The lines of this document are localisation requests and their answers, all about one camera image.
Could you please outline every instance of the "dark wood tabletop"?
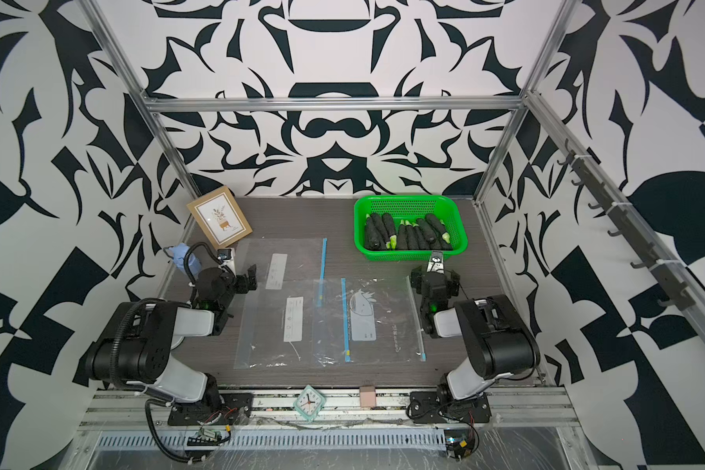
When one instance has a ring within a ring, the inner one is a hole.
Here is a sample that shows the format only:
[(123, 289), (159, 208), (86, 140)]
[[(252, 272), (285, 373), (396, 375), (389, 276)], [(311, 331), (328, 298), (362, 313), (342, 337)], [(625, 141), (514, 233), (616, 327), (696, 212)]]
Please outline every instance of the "dark wood tabletop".
[[(366, 260), (353, 243), (355, 202), (355, 199), (237, 199), (237, 203), (253, 228), (253, 233), (244, 239), (251, 240), (252, 248), (262, 246), (258, 240), (277, 239), (277, 243), (287, 244), (286, 239), (326, 238), (325, 278), (327, 280), (337, 280), (342, 277), (363, 280), (404, 278), (413, 268), (425, 264), (425, 262)], [(459, 200), (456, 203), (468, 234), (468, 249), (448, 259), (446, 267), (460, 273), (462, 286), (470, 297), (480, 298), (501, 293), (498, 276), (489, 256), (486, 240), (479, 228), (472, 202)], [(202, 240), (207, 241), (206, 236), (197, 226), (188, 244)], [(308, 256), (315, 258), (319, 249), (318, 242), (308, 241), (305, 245)], [(213, 265), (205, 253), (201, 251), (197, 253), (204, 266)], [(252, 253), (252, 256), (258, 256), (256, 249), (253, 249)], [(271, 258), (270, 255), (270, 253), (265, 254), (268, 259)], [(240, 250), (237, 251), (236, 259), (237, 265), (242, 266)], [(285, 279), (308, 278), (310, 272), (313, 271), (288, 265)], [(310, 279), (315, 279), (317, 276), (314, 274)], [(258, 280), (261, 283), (265, 279), (260, 275)], [(188, 299), (189, 293), (190, 288), (185, 275), (176, 271), (165, 297), (168, 300), (184, 301)], [(314, 387), (362, 385), (432, 387), (441, 380), (443, 374), (454, 369), (466, 357), (461, 338), (432, 339), (424, 335), (425, 362), (416, 360), (389, 364), (351, 362), (327, 367), (302, 364), (235, 369), (243, 307), (244, 300), (236, 299), (228, 310), (235, 315), (235, 318), (227, 322), (222, 334), (186, 338), (178, 348), (173, 350), (173, 355), (193, 369), (214, 375), (220, 385), (228, 387), (303, 387), (307, 384)], [(404, 305), (402, 308), (410, 309), (410, 306)]]

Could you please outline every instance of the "framed plant illustration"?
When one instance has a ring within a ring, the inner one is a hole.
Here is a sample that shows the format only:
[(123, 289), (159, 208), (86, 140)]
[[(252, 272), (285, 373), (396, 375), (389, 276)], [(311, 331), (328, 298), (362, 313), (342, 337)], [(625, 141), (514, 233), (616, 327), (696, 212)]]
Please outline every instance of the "framed plant illustration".
[(202, 195), (188, 204), (188, 210), (215, 248), (227, 247), (252, 232), (226, 186)]

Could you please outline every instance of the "patterned backdrop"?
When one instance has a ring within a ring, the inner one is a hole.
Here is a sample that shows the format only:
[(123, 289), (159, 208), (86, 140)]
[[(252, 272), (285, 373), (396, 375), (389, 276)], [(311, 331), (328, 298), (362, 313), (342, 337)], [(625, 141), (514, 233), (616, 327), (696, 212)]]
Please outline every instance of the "patterned backdrop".
[[(560, 0), (106, 0), (151, 96), (517, 94)], [(325, 92), (347, 92), (333, 87)]]
[(71, 440), (79, 359), (156, 293), (188, 201), (76, 4), (0, 1), (0, 468)]
[[(705, 285), (705, 0), (583, 0), (551, 64), (543, 97)], [(705, 345), (563, 159), (528, 116), (486, 201), (551, 378), (602, 468), (705, 468)]]
[(203, 192), (472, 195), (507, 110), (169, 113)]
[[(101, 2), (151, 97), (517, 95), (560, 0)], [(472, 195), (503, 110), (168, 113), (199, 186)]]

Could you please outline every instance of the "aluminum frame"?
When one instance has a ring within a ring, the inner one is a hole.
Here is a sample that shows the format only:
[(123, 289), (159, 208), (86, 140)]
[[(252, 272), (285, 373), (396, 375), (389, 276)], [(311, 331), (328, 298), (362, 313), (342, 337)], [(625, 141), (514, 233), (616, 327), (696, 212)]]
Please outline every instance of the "aluminum frame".
[(147, 98), (152, 113), (202, 111), (518, 109), (519, 96), (373, 96), (370, 98)]
[(486, 194), (491, 189), (491, 186), (493, 186), (493, 181), (494, 178), (496, 178), (498, 169), (504, 164), (504, 158), (506, 158), (509, 153), (509, 146), (512, 140), (517, 137), (519, 127), (522, 126), (522, 121), (525, 120), (527, 113), (528, 108), (525, 106), (512, 111), (512, 117), (509, 118), (509, 122), (504, 127), (504, 131), (501, 133), (501, 137), (499, 137), (498, 143), (494, 147), (494, 151), (489, 156), (489, 165), (486, 171), (483, 172), (483, 176), (478, 182), (478, 187), (475, 188), (473, 201), (480, 203), (486, 198)]
[(548, 70), (551, 65), (551, 59), (553, 55), (559, 51), (559, 47), (562, 45), (562, 41), (564, 41), (564, 36), (567, 34), (567, 27), (572, 20), (577, 5), (580, 3), (582, 3), (582, 0), (562, 0), (562, 4), (559, 5), (554, 21), (544, 40), (544, 45), (535, 58), (525, 86), (522, 87), (522, 91), (519, 93), (522, 99), (522, 106), (513, 113), (507, 126), (504, 127), (504, 132), (501, 133), (499, 142), (489, 157), (489, 166), (483, 173), (483, 177), (480, 178), (478, 187), (475, 188), (473, 200), (481, 203), (486, 198), (486, 194), (489, 192), (494, 178), (496, 177), (496, 172), (498, 172), (499, 167), (504, 163), (504, 158), (507, 156), (509, 146), (512, 140), (517, 137), (519, 127), (522, 126), (522, 121), (525, 120), (525, 116), (527, 115), (524, 101), (525, 97), (528, 92), (535, 91), (541, 83), (541, 80), (543, 80), (543, 77), (546, 76), (546, 70)]
[[(524, 102), (533, 113), (533, 116), (538, 119), (540, 126), (548, 132), (549, 137), (551, 137), (551, 140), (553, 140), (558, 148), (567, 148), (577, 155), (585, 155), (587, 153), (586, 148), (574, 137), (572, 131), (564, 125), (561, 119), (556, 116), (540, 94), (530, 92), (525, 97)], [(606, 191), (613, 201), (620, 204), (630, 204), (629, 200), (624, 196), (624, 193), (619, 191), (618, 185), (611, 181), (600, 165), (595, 163), (591, 158), (586, 158), (585, 164), (600, 181), (607, 182), (605, 185)], [(627, 211), (632, 217), (634, 227), (640, 235), (644, 237), (646, 242), (652, 244), (653, 251), (658, 253), (658, 258), (676, 261), (668, 265), (671, 274), (678, 281), (686, 283), (687, 292), (689, 292), (695, 301), (695, 305), (683, 310), (682, 314), (705, 343), (705, 288), (702, 287), (700, 281), (680, 261), (679, 257), (673, 253), (667, 244), (655, 233), (653, 228), (650, 227), (634, 206), (628, 205)]]
[[(293, 389), (221, 390), (222, 393), (254, 394), (253, 411), (242, 429), (303, 428), (459, 428), (462, 423), (414, 424), (405, 415), (410, 392), (435, 391), (434, 388), (376, 389), (376, 409), (360, 408), (359, 389), (321, 389), (326, 396), (325, 409), (308, 423), (293, 409), (292, 402), (301, 392)], [(486, 391), (494, 416), (488, 424), (476, 427), (579, 427), (580, 422), (564, 387), (502, 387)], [(148, 429), (143, 414), (146, 396), (118, 390), (98, 390), (79, 425), (79, 432)], [(169, 409), (152, 409), (152, 418), (160, 429), (196, 429), (170, 427)], [(219, 426), (208, 428), (219, 429)]]
[(167, 158), (170, 165), (172, 165), (183, 188), (188, 191), (193, 199), (197, 199), (201, 196), (198, 186), (196, 186), (196, 183), (193, 181), (193, 177), (188, 171), (183, 157), (175, 147), (175, 144), (173, 144), (170, 135), (165, 130), (165, 127), (162, 126), (159, 118), (146, 108), (142, 96), (143, 88), (138, 83), (138, 80), (136, 80), (136, 75), (133, 72), (131, 63), (125, 56), (119, 42), (117, 42), (113, 30), (101, 9), (94, 0), (78, 0), (78, 5), (86, 18), (86, 22), (92, 29), (92, 33), (97, 39), (99, 46), (110, 58), (115, 72), (117, 72), (118, 77), (122, 80), (125, 89), (128, 90), (128, 94), (131, 96), (139, 114), (141, 114), (143, 122), (146, 123), (151, 134), (161, 145), (165, 158)]
[(559, 51), (559, 47), (564, 41), (564, 36), (567, 34), (567, 27), (572, 21), (577, 5), (580, 3), (582, 3), (582, 0), (562, 0), (562, 4), (559, 5), (559, 9), (556, 11), (556, 18), (548, 31), (543, 47), (535, 58), (535, 63), (530, 69), (528, 80), (525, 82), (520, 96), (524, 97), (528, 92), (534, 92), (541, 80), (546, 76), (546, 71), (551, 66), (551, 59)]
[(562, 443), (570, 470), (598, 468), (582, 428), (558, 427), (556, 433)]

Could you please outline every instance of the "cable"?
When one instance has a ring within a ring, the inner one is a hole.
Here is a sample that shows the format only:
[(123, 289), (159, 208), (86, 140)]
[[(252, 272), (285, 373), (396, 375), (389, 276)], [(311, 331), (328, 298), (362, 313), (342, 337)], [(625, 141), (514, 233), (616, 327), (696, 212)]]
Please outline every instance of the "cable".
[[(455, 273), (452, 269), (444, 269), (444, 271), (450, 272), (450, 273), (452, 273), (453, 275), (457, 274), (457, 273)], [(468, 293), (465, 292), (465, 288), (462, 287), (462, 283), (460, 283), (459, 289), (462, 291), (462, 294), (465, 296), (465, 298), (466, 298), (467, 300), (470, 300), (470, 297), (468, 297)]]
[[(174, 460), (178, 463), (192, 464), (194, 462), (193, 457), (175, 454), (165, 445), (164, 442), (161, 441), (161, 439), (159, 438), (159, 434), (157, 434), (157, 429), (154, 427), (154, 420), (152, 419), (152, 405), (167, 407), (167, 404), (160, 400), (148, 399), (143, 405), (143, 411), (146, 414), (146, 424), (149, 427), (149, 432), (152, 434), (154, 444), (170, 460)], [(201, 462), (203, 462), (204, 460), (206, 460), (206, 456), (201, 457)]]
[[(439, 416), (441, 416), (442, 418), (444, 418), (444, 419), (451, 419), (451, 420), (453, 420), (453, 421), (459, 421), (459, 422), (461, 422), (461, 423), (463, 423), (463, 424), (467, 424), (468, 426), (470, 426), (470, 429), (472, 430), (472, 433), (473, 433), (473, 435), (475, 436), (475, 441), (476, 441), (475, 445), (473, 445), (472, 450), (470, 451), (470, 453), (472, 454), (472, 453), (475, 452), (475, 451), (478, 449), (478, 447), (480, 446), (480, 437), (479, 437), (479, 435), (478, 435), (478, 430), (475, 429), (475, 426), (474, 426), (470, 421), (467, 421), (467, 420), (465, 420), (464, 418), (454, 418), (454, 417), (452, 417), (452, 416), (445, 415), (445, 414), (442, 414), (442, 413), (441, 413), (441, 409), (443, 409), (443, 408), (445, 408), (445, 407), (447, 407), (447, 406), (451, 406), (451, 405), (454, 405), (454, 404), (456, 404), (456, 403), (462, 403), (462, 402), (465, 402), (465, 401), (472, 401), (472, 400), (475, 400), (475, 398), (447, 401), (446, 403), (442, 403), (441, 405), (434, 406), (433, 408), (424, 411), (423, 413), (419, 414), (418, 416), (413, 416), (413, 414), (412, 414), (412, 410), (411, 410), (410, 407), (413, 405), (413, 402), (411, 401), (410, 404), (407, 405), (407, 407), (404, 409), (404, 413), (405, 413), (405, 415), (406, 415), (408, 418), (410, 418), (410, 419), (418, 419), (418, 418), (423, 418), (426, 414), (431, 414), (432, 412), (436, 411), (436, 413), (437, 413)], [(448, 446), (447, 446), (447, 450), (453, 450), (453, 447), (454, 447), (454, 446), (457, 446), (457, 445), (459, 445), (459, 444), (448, 445)]]
[(511, 377), (503, 377), (498, 380), (505, 380), (505, 381), (524, 381), (527, 378), (530, 378), (535, 373), (535, 366), (533, 366), (532, 369), (530, 369), (530, 373), (527, 374), (525, 377), (520, 377), (520, 378), (511, 378)]
[(472, 446), (472, 450), (470, 451), (470, 454), (473, 454), (476, 450), (478, 450), (478, 447), (480, 447), (480, 436), (478, 435), (478, 430), (475, 429), (475, 426), (473, 425), (473, 419), (472, 419), (473, 415), (471, 412), (470, 412), (470, 421), (467, 421), (464, 418), (454, 418), (453, 416), (444, 415), (441, 412), (439, 412), (439, 416), (441, 416), (442, 418), (446, 418), (446, 419), (452, 419), (454, 421), (460, 421), (461, 423), (464, 423), (464, 424), (467, 424), (468, 426), (470, 426), (470, 429), (472, 430), (473, 436), (475, 436), (475, 444)]
[(235, 273), (232, 272), (232, 269), (228, 268), (227, 266), (222, 266), (222, 261), (209, 248), (209, 245), (207, 245), (203, 241), (198, 241), (197, 243), (194, 243), (193, 245), (191, 245), (188, 251), (186, 251), (186, 255), (183, 257), (183, 269), (185, 270), (186, 276), (188, 276), (188, 280), (190, 281), (192, 286), (191, 299), (188, 301), (191, 306), (193, 306), (193, 302), (196, 300), (196, 278), (193, 276), (193, 273), (191, 273), (191, 268), (188, 266), (188, 263), (190, 262), (191, 253), (193, 253), (193, 251), (198, 247), (204, 247), (204, 249), (206, 249), (207, 253), (209, 254), (209, 257), (214, 260), (217, 266), (220, 266), (230, 271), (232, 273), (233, 279), (235, 279)]
[(144, 304), (147, 304), (149, 302), (165, 302), (161, 298), (155, 298), (155, 297), (147, 297), (147, 298), (142, 298), (138, 302), (134, 303), (131, 305), (131, 307), (128, 309), (128, 311), (125, 312), (125, 315), (123, 315), (122, 320), (120, 321), (120, 324), (118, 325), (118, 329), (115, 331), (115, 337), (113, 339), (113, 346), (110, 349), (110, 382), (113, 384), (115, 389), (117, 390), (130, 390), (134, 392), (142, 392), (146, 390), (146, 387), (141, 386), (141, 385), (127, 385), (123, 383), (122, 380), (120, 380), (120, 377), (118, 375), (118, 365), (119, 365), (119, 360), (120, 360), (120, 345), (122, 343), (123, 336), (128, 332), (128, 330), (131, 328), (131, 325), (133, 323), (133, 319), (138, 313), (139, 309), (141, 309), (141, 306)]

